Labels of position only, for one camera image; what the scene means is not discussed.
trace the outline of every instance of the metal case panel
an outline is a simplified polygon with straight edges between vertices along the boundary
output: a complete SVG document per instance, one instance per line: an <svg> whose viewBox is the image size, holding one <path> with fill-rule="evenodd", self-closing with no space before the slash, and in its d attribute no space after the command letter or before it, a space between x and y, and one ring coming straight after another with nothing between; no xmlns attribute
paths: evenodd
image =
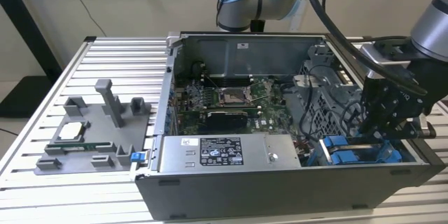
<svg viewBox="0 0 448 224"><path fill-rule="evenodd" d="M417 186L428 168L312 167L149 176L136 185L156 220L288 215L375 208L399 189Z"/></svg>

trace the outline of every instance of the blue latch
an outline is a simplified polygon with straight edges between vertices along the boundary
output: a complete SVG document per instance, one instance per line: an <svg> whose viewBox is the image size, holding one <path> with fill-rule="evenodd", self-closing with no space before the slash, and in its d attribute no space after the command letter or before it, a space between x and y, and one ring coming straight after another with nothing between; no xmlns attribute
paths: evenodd
<svg viewBox="0 0 448 224"><path fill-rule="evenodd" d="M141 163L145 161L145 159L147 159L147 153L135 152L131 155L131 162Z"/></svg>

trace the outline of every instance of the open computer chassis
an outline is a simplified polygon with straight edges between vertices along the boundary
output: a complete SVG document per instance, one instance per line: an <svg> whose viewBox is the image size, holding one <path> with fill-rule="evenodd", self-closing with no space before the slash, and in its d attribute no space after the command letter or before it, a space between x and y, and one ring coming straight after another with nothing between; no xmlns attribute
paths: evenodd
<svg viewBox="0 0 448 224"><path fill-rule="evenodd" d="M444 169L424 140L356 136L367 69L331 35L168 42L155 144L132 171L155 219L375 208Z"/></svg>

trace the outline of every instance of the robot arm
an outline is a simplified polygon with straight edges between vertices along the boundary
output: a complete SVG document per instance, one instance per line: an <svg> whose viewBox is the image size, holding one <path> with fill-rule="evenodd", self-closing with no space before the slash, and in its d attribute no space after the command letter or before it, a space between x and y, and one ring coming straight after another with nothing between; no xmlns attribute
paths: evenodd
<svg viewBox="0 0 448 224"><path fill-rule="evenodd" d="M225 31L244 31L251 20L283 19L297 5L297 0L220 0L217 26Z"/></svg>

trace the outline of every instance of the green circuit board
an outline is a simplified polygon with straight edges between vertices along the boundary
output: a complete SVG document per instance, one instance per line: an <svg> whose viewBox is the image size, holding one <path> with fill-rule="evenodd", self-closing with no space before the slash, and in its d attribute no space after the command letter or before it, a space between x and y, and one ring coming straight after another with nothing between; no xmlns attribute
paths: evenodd
<svg viewBox="0 0 448 224"><path fill-rule="evenodd" d="M199 134L269 134L297 135L279 84L267 77L253 78L247 87L211 88L193 83L181 89L184 97L177 110L180 135ZM207 129L209 112L244 112L248 115L245 127L231 130Z"/></svg>

